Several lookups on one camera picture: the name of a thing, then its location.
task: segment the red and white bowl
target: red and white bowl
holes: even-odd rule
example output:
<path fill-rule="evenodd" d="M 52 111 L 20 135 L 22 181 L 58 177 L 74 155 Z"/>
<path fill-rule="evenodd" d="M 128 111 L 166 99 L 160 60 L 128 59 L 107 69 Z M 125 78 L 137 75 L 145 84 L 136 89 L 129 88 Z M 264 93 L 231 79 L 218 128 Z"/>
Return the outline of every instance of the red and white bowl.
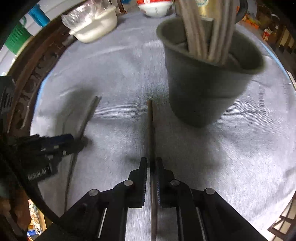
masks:
<path fill-rule="evenodd" d="M 172 8 L 171 0 L 137 0 L 140 10 L 153 18 L 164 17 Z"/>

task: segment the black handle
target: black handle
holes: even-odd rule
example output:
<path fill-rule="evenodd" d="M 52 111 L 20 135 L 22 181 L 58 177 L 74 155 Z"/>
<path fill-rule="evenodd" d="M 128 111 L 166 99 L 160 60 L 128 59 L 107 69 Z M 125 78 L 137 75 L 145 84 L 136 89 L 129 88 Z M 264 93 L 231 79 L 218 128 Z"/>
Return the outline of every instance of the black handle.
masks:
<path fill-rule="evenodd" d="M 239 11 L 237 12 L 237 16 L 235 18 L 235 22 L 239 22 L 244 18 L 244 16 L 248 12 L 248 1 L 247 0 L 239 0 Z"/>

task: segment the table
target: table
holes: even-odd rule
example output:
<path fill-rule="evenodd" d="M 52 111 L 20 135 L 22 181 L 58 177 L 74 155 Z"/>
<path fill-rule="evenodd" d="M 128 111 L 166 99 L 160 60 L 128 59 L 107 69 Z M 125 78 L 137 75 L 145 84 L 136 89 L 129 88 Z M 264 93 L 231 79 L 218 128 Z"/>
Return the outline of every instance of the table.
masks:
<path fill-rule="evenodd" d="M 266 69 L 214 124 L 190 127 L 168 103 L 164 51 L 155 32 L 163 20 L 125 15 L 100 40 L 72 44 L 44 85 L 30 133 L 75 135 L 92 97 L 101 97 L 85 129 L 89 145 L 78 155 L 69 208 L 92 188 L 113 188 L 148 156 L 146 101 L 152 99 L 156 156 L 165 168 L 192 188 L 214 188 L 257 230 L 266 230 L 296 189 L 296 97 L 290 79 L 270 49 L 237 26 L 258 46 Z M 58 215 L 64 212 L 69 158 L 58 175 L 39 184 Z M 148 194 L 147 188 L 143 209 L 128 211 L 126 240 L 149 240 Z M 177 240 L 174 216 L 173 210 L 160 211 L 159 240 Z"/>

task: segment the bundle of chopsticks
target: bundle of chopsticks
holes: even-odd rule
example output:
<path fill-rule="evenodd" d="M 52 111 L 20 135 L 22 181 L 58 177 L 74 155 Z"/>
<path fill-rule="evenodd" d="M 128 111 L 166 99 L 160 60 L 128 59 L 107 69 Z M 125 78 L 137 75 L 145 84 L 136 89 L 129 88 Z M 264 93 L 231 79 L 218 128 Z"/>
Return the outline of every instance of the bundle of chopsticks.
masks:
<path fill-rule="evenodd" d="M 218 65 L 226 63 L 236 17 L 235 0 L 217 0 L 216 18 L 213 20 L 208 45 L 202 18 L 195 0 L 179 0 L 187 35 L 188 50 L 194 57 Z"/>

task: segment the blue object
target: blue object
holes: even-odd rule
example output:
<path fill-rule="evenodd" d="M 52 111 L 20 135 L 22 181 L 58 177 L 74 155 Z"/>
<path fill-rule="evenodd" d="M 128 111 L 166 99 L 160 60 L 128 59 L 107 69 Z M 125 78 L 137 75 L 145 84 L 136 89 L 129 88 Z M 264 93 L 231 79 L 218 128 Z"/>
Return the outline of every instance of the blue object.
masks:
<path fill-rule="evenodd" d="M 36 4 L 30 11 L 30 16 L 34 19 L 34 21 L 40 26 L 45 27 L 49 22 L 49 18 L 45 15 L 45 13 L 40 9 L 40 6 Z"/>

